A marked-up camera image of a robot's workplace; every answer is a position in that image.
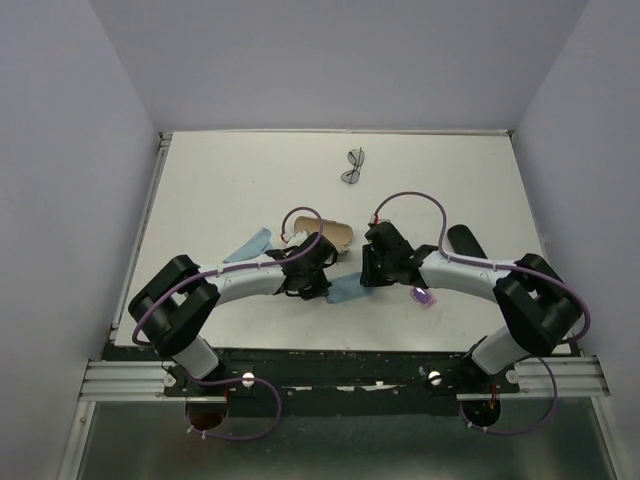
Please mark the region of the marbled glasses case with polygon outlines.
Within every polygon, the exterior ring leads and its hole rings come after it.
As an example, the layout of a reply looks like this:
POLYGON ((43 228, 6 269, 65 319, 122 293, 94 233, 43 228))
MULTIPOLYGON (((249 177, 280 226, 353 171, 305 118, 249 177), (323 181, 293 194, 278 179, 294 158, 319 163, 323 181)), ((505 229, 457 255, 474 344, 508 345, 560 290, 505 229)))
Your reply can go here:
POLYGON ((333 244, 339 255, 345 255, 349 252, 354 231, 348 224, 307 216, 300 216, 294 222, 295 233, 311 234, 319 231, 322 231, 322 235, 333 244))

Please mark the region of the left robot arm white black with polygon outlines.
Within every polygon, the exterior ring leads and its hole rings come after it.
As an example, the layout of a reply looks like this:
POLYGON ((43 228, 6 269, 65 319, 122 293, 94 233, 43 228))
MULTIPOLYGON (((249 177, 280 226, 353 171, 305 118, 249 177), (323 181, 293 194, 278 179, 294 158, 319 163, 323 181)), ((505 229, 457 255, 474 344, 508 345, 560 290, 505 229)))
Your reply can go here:
POLYGON ((315 232, 302 244, 271 249, 250 260, 224 264, 204 272, 188 255, 172 258, 130 301, 128 312, 139 334, 163 359, 187 372, 187 382, 201 395, 214 393, 222 380, 219 359, 200 335, 213 309, 256 295, 311 300, 326 297, 331 283, 325 269, 338 251, 315 232))

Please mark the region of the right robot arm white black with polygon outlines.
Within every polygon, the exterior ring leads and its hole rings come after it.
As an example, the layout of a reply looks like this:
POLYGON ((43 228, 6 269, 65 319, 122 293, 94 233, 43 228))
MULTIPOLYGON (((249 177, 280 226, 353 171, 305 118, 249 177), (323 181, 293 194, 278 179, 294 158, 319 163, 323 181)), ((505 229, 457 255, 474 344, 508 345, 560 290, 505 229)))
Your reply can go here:
POLYGON ((498 306, 505 326, 478 341, 459 370, 471 391, 485 390, 499 371, 527 356, 550 355, 586 315, 577 294, 539 255, 499 264, 431 245, 413 248, 390 222, 372 224, 365 239, 362 286, 451 290, 498 306))

